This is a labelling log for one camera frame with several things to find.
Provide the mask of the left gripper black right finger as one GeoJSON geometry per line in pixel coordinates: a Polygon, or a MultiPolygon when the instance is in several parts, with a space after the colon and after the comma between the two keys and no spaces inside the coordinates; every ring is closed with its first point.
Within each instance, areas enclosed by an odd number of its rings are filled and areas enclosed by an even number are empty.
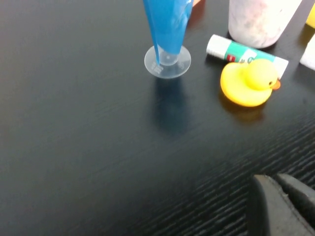
{"type": "Polygon", "coordinates": [[[276,180],[297,211],[314,228],[315,190],[288,174],[277,174],[276,180]]]}

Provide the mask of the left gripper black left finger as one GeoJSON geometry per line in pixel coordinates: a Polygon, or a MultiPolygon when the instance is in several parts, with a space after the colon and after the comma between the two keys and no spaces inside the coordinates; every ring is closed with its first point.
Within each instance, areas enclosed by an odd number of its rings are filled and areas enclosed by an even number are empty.
{"type": "Polygon", "coordinates": [[[276,178],[254,175],[247,200],[250,236],[310,236],[312,228],[294,207],[276,178]]]}

